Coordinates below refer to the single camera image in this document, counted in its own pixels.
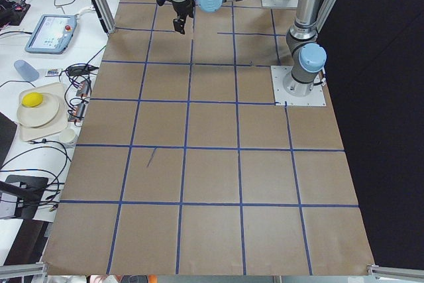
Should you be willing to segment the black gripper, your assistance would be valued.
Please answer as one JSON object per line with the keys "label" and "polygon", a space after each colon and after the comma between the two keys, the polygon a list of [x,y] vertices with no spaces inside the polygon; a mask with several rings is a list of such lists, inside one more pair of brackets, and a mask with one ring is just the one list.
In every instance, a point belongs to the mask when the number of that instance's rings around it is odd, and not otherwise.
{"label": "black gripper", "polygon": [[194,17],[194,0],[184,0],[182,2],[172,1],[174,11],[177,14],[177,19],[173,20],[174,31],[180,34],[185,34],[185,24],[187,17]]}

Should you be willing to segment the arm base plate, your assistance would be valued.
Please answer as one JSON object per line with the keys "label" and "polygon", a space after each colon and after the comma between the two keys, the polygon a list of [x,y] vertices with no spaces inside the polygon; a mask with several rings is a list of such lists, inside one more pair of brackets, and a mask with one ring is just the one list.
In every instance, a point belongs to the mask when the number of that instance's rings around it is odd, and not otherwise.
{"label": "arm base plate", "polygon": [[280,106],[325,107],[326,101],[319,74],[309,84],[292,78],[292,66],[271,66],[274,104]]}

